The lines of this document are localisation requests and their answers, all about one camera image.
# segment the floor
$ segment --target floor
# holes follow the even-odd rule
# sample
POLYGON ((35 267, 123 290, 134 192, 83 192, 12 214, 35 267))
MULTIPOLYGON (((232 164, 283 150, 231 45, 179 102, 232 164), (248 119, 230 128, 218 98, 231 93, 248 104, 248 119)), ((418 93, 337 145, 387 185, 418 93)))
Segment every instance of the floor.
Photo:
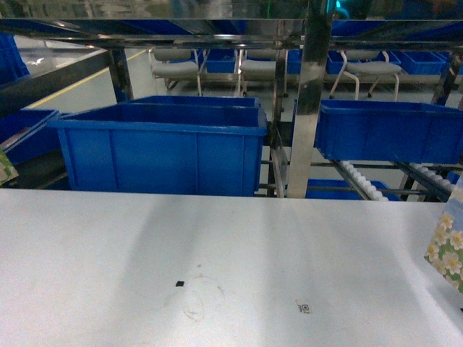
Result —
MULTIPOLYGON (((129 60, 129 73, 132 81, 132 88, 135 98, 155 95, 155 86, 151 78, 148 55, 140 49, 127 49, 129 60)), ((166 90, 163 80, 156 81, 159 94, 172 95, 196 95, 196 84, 194 82, 179 82, 172 90, 166 90)), ((323 88, 322 99, 328 98, 330 85, 323 88)), ((369 86, 365 85, 360 90, 360 99, 366 99, 369 86)), ((223 84, 218 82, 204 83, 204 95, 209 96, 233 96, 235 94, 234 84, 223 84)), ((340 84, 336 91, 336 99, 353 99, 354 85, 340 84)), ((433 87, 430 85, 402 85, 399 93, 400 101, 414 101, 429 103, 433 97, 433 87)), ((393 100, 393 85, 379 85, 371 100, 393 100)), ((251 84, 248 89, 248 96, 258 97, 266 110, 268 119, 271 119, 273 85, 271 82, 259 82, 251 84)), ((297 97, 297 86, 289 86, 289 97, 284 99, 283 121, 292 119, 294 99, 297 97)), ((450 107, 457 107, 462 95, 457 91, 452 92, 447 103, 450 107)), ((109 106, 116 103, 112 89, 111 78, 108 70, 94 75, 84 83, 77 83, 64 92, 35 103, 34 107, 57 108, 61 112, 77 112, 91 108, 109 106)), ((263 159, 268 158, 268 148, 264 148, 263 159)), ((325 162, 322 155, 316 150, 314 162, 325 162)), ((396 170, 373 170, 362 169, 362 174, 369 180, 379 180, 391 188, 398 188, 403 178, 403 173, 396 170)), ((263 166, 261 170, 261 182, 267 180, 268 167, 263 166)), ((313 167, 311 178, 317 179, 341 179, 340 175, 333 168, 313 167)))

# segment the metal pole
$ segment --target metal pole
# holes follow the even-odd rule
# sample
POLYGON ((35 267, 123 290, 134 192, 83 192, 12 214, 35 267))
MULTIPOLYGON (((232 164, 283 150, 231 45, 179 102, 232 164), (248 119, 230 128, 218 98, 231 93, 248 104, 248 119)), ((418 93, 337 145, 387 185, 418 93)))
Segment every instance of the metal pole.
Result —
POLYGON ((122 103, 133 100, 132 84, 130 83, 129 67, 124 49, 111 49, 109 56, 109 74, 113 82, 116 101, 122 103))
POLYGON ((288 197, 303 199, 307 190, 335 6, 335 1, 309 0, 294 118, 288 197))
POLYGON ((436 91, 434 92, 433 100, 431 101, 432 104, 441 106, 446 105, 451 89, 454 86, 455 79, 458 76, 460 65, 461 56, 450 53, 447 58, 447 63, 442 70, 441 79, 436 86, 436 91))
MULTIPOLYGON (((284 33, 285 22, 279 20, 277 22, 276 30, 277 35, 280 36, 284 33)), ((276 67, 275 67, 275 78, 273 80, 273 114, 272 114, 272 123, 270 126, 270 160, 275 161, 274 156, 276 148, 276 133, 279 129, 279 124, 281 122, 281 111, 283 109, 283 94, 284 94, 284 84, 285 84, 285 74, 286 74, 286 49, 279 49, 276 52, 276 67)), ((268 167, 268 180, 269 184, 275 184, 275 172, 273 171, 273 166, 268 167)), ((275 190, 269 188, 267 190, 267 197, 275 197, 275 190)))

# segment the white table surface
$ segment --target white table surface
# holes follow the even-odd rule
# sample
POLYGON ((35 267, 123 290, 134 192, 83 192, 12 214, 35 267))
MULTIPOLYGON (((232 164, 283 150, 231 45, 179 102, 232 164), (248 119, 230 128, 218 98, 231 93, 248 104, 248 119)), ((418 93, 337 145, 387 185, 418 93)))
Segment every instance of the white table surface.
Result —
POLYGON ((423 259, 442 204, 0 189, 0 206, 2 347, 463 346, 463 296, 423 259))

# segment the chair leg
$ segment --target chair leg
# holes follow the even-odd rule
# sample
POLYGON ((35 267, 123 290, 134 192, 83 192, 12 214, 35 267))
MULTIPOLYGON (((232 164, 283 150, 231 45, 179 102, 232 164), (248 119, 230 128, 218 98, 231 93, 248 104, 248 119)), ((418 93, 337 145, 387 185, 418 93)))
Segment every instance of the chair leg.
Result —
POLYGON ((236 95, 241 96, 241 72, 238 71, 238 84, 237 84, 237 91, 235 92, 236 95))
POLYGON ((158 83, 156 82, 156 76, 154 74, 152 74, 152 76, 153 76, 153 82, 154 82, 154 90, 156 92, 156 95, 159 95, 158 83))
POLYGON ((339 84, 339 81, 341 80, 341 76, 343 74, 343 70, 341 70, 339 73, 338 73, 338 77, 336 78, 336 81, 334 81, 334 85, 333 87, 331 88, 331 92, 330 92, 330 99, 333 98, 333 95, 334 95, 334 91, 336 90, 336 88, 338 87, 338 84, 339 84))
POLYGON ((243 81, 243 96, 247 96, 247 80, 245 80, 245 76, 242 77, 243 81))
POLYGON ((283 97, 288 98, 288 53, 289 51, 286 50, 286 57, 284 59, 284 92, 283 97))
POLYGON ((374 91, 376 85, 378 84, 378 82, 379 82, 379 77, 377 77, 377 78, 376 78, 376 81, 371 85, 371 88, 370 88, 370 90, 368 91, 367 97, 369 97, 369 98, 372 97, 372 93, 373 93, 373 91, 374 91))
POLYGON ((197 80, 197 94, 199 96, 203 96, 203 91, 201 90, 201 78, 200 74, 196 75, 196 80, 197 80))
POLYGON ((351 74, 350 72, 347 72, 347 71, 344 71, 343 73, 346 76, 352 78, 355 81, 355 100, 359 100, 359 94, 360 94, 360 80, 359 80, 359 77, 357 77, 354 74, 351 74))
POLYGON ((399 75, 395 74, 396 77, 396 87, 394 88, 394 101, 397 101, 397 98, 399 97, 399 75))

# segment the metal shelf frame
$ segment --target metal shelf frame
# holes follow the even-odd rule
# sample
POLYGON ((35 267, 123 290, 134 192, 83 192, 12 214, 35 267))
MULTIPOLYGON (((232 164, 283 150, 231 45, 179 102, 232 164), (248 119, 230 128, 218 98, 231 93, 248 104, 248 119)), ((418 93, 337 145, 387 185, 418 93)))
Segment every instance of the metal shelf frame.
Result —
POLYGON ((430 30, 458 25, 462 1, 452 2, 439 12, 406 13, 403 0, 353 1, 351 20, 385 20, 371 30, 353 36, 331 36, 333 19, 339 17, 336 1, 331 0, 3 0, 0 3, 0 31, 41 40, 60 40, 105 48, 87 59, 53 72, 25 77, 0 90, 3 107, 0 117, 25 107, 88 75, 109 67, 118 102, 133 99, 124 48, 275 48, 278 50, 273 92, 273 117, 268 144, 272 157, 278 157, 270 170, 269 194, 286 186, 287 197, 304 198, 310 177, 320 96, 325 79, 329 49, 396 49, 450 51, 432 102, 445 105, 461 65, 463 36, 445 39, 420 36, 430 30), (155 33, 131 25, 131 20, 167 21, 184 34, 155 33), (244 34, 223 34, 220 21, 229 20, 232 28, 247 21, 244 34), (285 128, 281 123, 284 94, 285 50, 303 48, 297 111, 292 134, 290 165, 281 160, 285 128))

